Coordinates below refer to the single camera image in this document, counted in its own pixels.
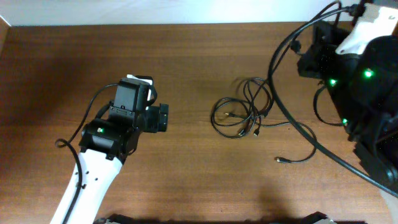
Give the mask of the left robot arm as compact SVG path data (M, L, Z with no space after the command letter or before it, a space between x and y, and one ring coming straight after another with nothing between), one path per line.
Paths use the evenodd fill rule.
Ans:
M169 106L155 106L152 77L127 75L115 85L115 98L77 129L80 151L71 150L75 167L52 223L93 223L110 185L136 151L141 133L167 130Z

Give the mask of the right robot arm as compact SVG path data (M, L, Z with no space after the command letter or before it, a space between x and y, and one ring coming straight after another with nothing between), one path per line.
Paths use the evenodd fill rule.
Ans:
M336 53L347 30L317 22L299 75L321 79L341 118L361 167L397 192L397 37L371 40L361 54Z

